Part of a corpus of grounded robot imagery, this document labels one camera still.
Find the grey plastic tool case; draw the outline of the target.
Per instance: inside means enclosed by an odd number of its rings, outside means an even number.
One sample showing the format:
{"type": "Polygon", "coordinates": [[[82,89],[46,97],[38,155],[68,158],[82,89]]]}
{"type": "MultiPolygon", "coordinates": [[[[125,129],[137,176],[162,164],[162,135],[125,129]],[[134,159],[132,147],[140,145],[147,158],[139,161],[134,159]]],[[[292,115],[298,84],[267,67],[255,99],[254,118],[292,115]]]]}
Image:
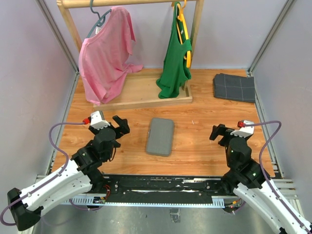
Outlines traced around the grey plastic tool case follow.
{"type": "Polygon", "coordinates": [[[173,120],[152,118],[148,131],[146,153],[168,157],[172,152],[174,129],[175,124],[173,120]]]}

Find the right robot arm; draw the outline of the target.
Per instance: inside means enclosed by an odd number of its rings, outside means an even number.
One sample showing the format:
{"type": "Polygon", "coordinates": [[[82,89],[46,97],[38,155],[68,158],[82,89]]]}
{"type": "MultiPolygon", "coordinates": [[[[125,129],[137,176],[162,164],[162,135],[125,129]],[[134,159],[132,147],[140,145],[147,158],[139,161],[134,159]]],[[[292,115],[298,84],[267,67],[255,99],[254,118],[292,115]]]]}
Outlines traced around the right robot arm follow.
{"type": "Polygon", "coordinates": [[[210,140],[218,136],[225,148],[229,171],[221,178],[221,190],[235,194],[256,211],[275,234],[310,234],[312,224],[283,196],[261,160],[252,159],[248,139],[254,134],[256,123],[241,120],[238,129],[224,124],[213,126],[210,140]]]}

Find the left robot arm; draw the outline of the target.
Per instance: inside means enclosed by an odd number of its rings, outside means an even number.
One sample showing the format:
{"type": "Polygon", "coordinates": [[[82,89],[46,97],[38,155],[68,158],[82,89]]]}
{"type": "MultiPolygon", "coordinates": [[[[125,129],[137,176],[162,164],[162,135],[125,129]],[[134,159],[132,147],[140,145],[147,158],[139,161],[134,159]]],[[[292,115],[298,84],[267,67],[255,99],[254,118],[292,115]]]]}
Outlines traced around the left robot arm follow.
{"type": "Polygon", "coordinates": [[[113,116],[113,120],[117,127],[105,120],[101,111],[95,111],[79,122],[79,125],[89,126],[94,138],[72,156],[56,147],[65,156],[65,163],[27,188],[11,189],[7,193],[8,206],[0,214],[1,223],[10,226],[4,221],[5,212],[10,211],[14,219],[11,225],[25,231],[64,201],[81,193],[101,192],[105,185],[99,167],[113,160],[116,149],[120,147],[117,140],[130,133],[127,119],[113,116]]]}

